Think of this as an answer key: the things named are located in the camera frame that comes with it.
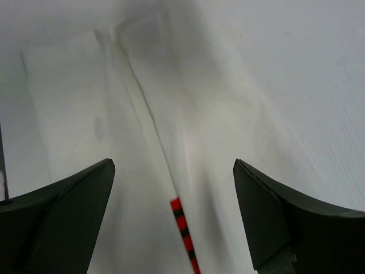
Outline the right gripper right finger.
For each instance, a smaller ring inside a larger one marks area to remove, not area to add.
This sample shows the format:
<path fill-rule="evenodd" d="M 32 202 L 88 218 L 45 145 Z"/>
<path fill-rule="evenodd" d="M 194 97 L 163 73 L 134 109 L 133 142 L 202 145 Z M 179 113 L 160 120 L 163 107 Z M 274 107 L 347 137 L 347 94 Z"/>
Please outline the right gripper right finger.
<path fill-rule="evenodd" d="M 364 272 L 364 212 L 312 198 L 240 159 L 233 175 L 258 273 Z"/>

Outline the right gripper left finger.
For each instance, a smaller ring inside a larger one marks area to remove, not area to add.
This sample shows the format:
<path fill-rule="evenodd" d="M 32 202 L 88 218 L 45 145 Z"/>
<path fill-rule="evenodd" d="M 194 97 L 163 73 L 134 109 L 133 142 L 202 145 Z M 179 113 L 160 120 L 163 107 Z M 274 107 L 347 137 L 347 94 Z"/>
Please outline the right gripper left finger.
<path fill-rule="evenodd" d="M 87 273 L 115 177 L 104 159 L 1 202 L 1 273 Z"/>

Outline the white red-print t-shirt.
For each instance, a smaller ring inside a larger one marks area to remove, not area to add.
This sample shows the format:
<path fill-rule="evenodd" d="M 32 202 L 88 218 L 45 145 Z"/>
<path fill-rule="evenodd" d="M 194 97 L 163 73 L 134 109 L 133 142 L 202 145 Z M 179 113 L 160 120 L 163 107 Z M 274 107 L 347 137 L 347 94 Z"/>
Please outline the white red-print t-shirt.
<path fill-rule="evenodd" d="M 303 152 L 289 79 L 315 1 L 15 1 L 48 176 L 110 157 L 89 273 L 253 273 L 237 158 L 286 182 Z"/>

